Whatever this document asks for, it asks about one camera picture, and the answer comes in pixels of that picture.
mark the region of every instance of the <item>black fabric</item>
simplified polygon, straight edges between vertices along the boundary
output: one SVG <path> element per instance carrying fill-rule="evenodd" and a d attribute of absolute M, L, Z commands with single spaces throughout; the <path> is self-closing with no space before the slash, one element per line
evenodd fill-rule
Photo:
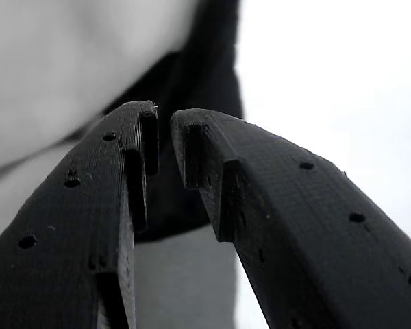
<path fill-rule="evenodd" d="M 183 50 L 158 62 L 105 113 L 128 101 L 158 105 L 160 172 L 147 182 L 148 228 L 135 242 L 154 241 L 209 224 L 198 191 L 184 188 L 171 139 L 169 120 L 178 110 L 207 108 L 242 119 L 234 72 L 237 0 L 207 0 Z"/>

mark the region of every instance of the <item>person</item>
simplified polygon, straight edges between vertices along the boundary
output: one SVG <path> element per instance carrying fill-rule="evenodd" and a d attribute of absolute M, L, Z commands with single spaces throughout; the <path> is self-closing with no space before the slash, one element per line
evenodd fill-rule
<path fill-rule="evenodd" d="M 158 105 L 160 174 L 135 236 L 140 329 L 234 324 L 236 253 L 184 189 L 169 119 L 207 108 L 242 118 L 237 0 L 0 1 L 0 234 L 104 115 Z"/>

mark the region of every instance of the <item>black 3d-printed part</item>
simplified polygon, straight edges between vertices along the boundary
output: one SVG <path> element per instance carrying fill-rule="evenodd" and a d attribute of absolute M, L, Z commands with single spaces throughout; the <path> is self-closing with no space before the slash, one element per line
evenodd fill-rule
<path fill-rule="evenodd" d="M 329 161 L 211 110 L 171 118 L 187 188 L 273 329 L 411 329 L 411 240 Z"/>
<path fill-rule="evenodd" d="M 0 236 L 0 329 L 135 328 L 134 230 L 157 140 L 154 104 L 127 103 L 34 191 Z"/>

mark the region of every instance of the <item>textured plastic surface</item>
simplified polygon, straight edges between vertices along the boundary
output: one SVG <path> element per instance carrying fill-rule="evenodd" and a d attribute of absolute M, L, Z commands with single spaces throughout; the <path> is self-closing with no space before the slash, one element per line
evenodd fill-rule
<path fill-rule="evenodd" d="M 241 119 L 171 119 L 187 188 L 270 328 L 411 329 L 411 240 L 329 161 Z"/>
<path fill-rule="evenodd" d="M 135 328 L 134 230 L 158 171 L 156 113 L 148 101 L 106 116 L 0 236 L 0 329 Z"/>

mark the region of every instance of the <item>bright background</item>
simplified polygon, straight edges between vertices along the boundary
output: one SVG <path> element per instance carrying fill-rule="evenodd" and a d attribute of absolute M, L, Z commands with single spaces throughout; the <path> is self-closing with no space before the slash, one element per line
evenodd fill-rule
<path fill-rule="evenodd" d="M 411 1 L 243 0 L 246 120 L 346 171 L 411 237 Z M 239 265 L 239 329 L 268 328 Z"/>

